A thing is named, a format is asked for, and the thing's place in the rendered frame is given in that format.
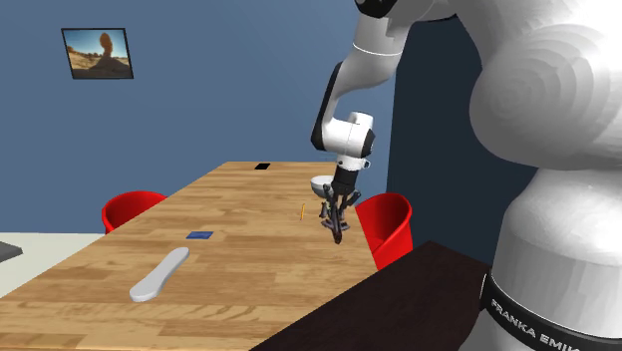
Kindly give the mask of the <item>wooden table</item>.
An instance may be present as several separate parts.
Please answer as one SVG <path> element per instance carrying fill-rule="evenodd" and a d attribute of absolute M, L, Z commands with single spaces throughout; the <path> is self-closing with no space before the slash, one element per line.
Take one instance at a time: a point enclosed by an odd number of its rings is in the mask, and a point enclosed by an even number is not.
<path fill-rule="evenodd" d="M 1 297 L 0 351 L 247 351 L 375 272 L 355 215 L 340 244 L 321 224 L 310 179 L 333 164 L 255 166 L 219 166 Z M 178 247 L 160 294 L 133 302 Z"/>

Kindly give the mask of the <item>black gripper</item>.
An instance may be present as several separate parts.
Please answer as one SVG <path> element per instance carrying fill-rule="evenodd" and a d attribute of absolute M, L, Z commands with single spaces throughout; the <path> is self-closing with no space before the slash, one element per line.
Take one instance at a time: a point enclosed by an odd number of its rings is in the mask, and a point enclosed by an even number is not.
<path fill-rule="evenodd" d="M 361 192 L 355 189 L 358 173 L 337 165 L 331 184 L 322 185 L 325 200 L 322 202 L 320 217 L 322 225 L 333 230 L 336 244 L 341 243 L 343 231 L 349 227 L 345 219 L 346 209 L 361 196 Z"/>

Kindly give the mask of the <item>white bowl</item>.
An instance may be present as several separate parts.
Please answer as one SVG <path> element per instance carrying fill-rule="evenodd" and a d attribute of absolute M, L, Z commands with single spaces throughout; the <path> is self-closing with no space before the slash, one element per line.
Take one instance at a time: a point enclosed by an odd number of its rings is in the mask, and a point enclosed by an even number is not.
<path fill-rule="evenodd" d="M 332 189 L 331 175 L 316 175 L 310 179 L 310 184 L 313 192 L 321 198 L 332 198 L 334 191 Z"/>

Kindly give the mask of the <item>long flat grey-white object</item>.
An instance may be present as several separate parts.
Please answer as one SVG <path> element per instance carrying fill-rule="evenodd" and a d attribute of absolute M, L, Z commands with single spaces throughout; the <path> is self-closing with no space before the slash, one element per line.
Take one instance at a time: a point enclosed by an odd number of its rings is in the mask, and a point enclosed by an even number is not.
<path fill-rule="evenodd" d="M 131 300 L 133 302 L 146 302 L 157 297 L 168 279 L 188 257 L 188 247 L 173 249 L 149 274 L 130 289 Z"/>

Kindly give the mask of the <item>red chair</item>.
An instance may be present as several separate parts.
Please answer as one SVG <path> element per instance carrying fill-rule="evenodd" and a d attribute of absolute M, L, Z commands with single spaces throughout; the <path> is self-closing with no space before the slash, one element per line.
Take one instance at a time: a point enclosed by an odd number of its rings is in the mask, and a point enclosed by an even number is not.
<path fill-rule="evenodd" d="M 413 250 L 409 201 L 401 194 L 385 192 L 355 207 L 378 270 Z"/>
<path fill-rule="evenodd" d="M 110 233 L 164 199 L 166 199 L 166 195 L 148 190 L 134 190 L 113 197 L 102 208 L 102 223 L 105 227 L 105 234 Z"/>

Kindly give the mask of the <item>dark brown robot stand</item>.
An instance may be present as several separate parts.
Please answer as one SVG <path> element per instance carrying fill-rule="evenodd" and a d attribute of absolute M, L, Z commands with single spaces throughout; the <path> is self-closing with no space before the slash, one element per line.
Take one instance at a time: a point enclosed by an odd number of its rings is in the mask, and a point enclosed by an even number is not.
<path fill-rule="evenodd" d="M 487 271 L 428 241 L 250 351 L 459 351 Z"/>

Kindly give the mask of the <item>framed desert rock picture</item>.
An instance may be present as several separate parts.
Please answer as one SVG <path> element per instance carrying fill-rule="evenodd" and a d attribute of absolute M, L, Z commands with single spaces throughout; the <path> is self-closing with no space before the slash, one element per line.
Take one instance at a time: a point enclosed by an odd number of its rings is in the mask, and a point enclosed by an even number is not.
<path fill-rule="evenodd" d="M 133 64 L 125 28 L 62 28 L 74 80 L 131 80 Z"/>

